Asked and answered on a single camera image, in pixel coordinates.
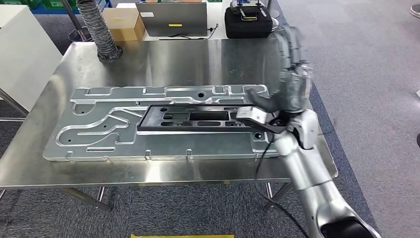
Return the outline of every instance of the power cord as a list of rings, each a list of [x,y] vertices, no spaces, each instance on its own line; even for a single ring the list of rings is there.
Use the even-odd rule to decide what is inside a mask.
[[[260,170],[261,164],[263,162],[263,158],[265,156],[265,154],[267,153],[268,149],[270,148],[270,146],[272,145],[272,143],[274,142],[274,136],[273,138],[270,140],[269,144],[267,145],[267,147],[265,148],[264,152],[261,155],[261,159],[257,164],[257,167],[255,169],[255,179],[254,179],[254,187],[257,190],[258,194],[263,197],[267,202],[271,202],[276,208],[278,208],[280,211],[282,211],[283,213],[285,213],[290,220],[292,220],[292,222],[297,226],[297,228],[299,229],[299,231],[304,235],[305,238],[309,238],[308,234],[305,232],[305,229],[303,229],[303,227],[301,226],[301,224],[299,224],[299,222],[296,220],[296,218],[294,218],[292,216],[292,214],[290,214],[283,206],[281,206],[280,204],[278,204],[277,202],[275,202],[274,200],[272,200],[271,198],[267,197],[265,194],[263,194],[257,187],[257,178],[258,178],[258,172]]]
[[[211,32],[211,35],[209,37],[207,37],[207,38],[204,38],[204,37],[190,38],[188,36],[184,36],[182,33],[181,34],[176,34],[176,35],[173,35],[173,36],[169,36],[169,37],[177,37],[177,36],[179,36],[179,37],[183,37],[183,38],[188,39],[188,40],[208,40],[208,39],[210,39],[213,36],[214,32],[216,31],[216,29],[218,27],[219,27],[219,24],[216,23],[216,26],[214,28],[213,27],[210,27],[209,29],[207,29],[208,31]]]

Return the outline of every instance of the gray carpet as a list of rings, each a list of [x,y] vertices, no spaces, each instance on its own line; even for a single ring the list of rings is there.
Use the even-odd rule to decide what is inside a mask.
[[[64,52],[71,23],[63,16],[37,16],[47,33]],[[321,128],[331,121],[314,88],[311,103]],[[0,111],[6,106],[0,104]],[[18,124],[0,123],[0,153],[18,130]],[[375,221],[361,193],[336,133],[326,136],[340,176],[335,180],[351,206],[372,226]],[[96,196],[96,189],[83,191]],[[262,210],[263,201],[252,184],[203,184],[164,187],[113,187],[105,190],[109,213],[53,189],[10,190],[0,202],[0,219],[11,225],[0,228],[0,237],[129,237],[136,235],[234,234],[236,238],[300,238],[293,223],[281,212]],[[282,205],[303,225],[302,208],[295,192]]]
[[[418,0],[280,0],[384,237],[420,234]]]

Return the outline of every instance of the metal panel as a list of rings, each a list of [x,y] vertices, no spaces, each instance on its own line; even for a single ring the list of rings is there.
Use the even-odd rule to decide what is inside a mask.
[[[149,105],[247,104],[250,88],[268,96],[264,85],[78,88],[43,156],[52,161],[256,158],[268,144],[265,133],[137,131]]]

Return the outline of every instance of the yellow tape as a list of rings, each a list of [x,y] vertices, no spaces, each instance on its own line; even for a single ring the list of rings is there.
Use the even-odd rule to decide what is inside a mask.
[[[163,236],[163,237],[138,237],[131,234],[130,238],[234,238],[233,235],[203,235],[203,236]]]

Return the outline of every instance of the cardboard box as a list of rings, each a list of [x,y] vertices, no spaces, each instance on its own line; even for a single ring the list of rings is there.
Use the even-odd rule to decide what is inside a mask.
[[[136,8],[108,8],[102,12],[115,41],[141,41],[145,27]]]

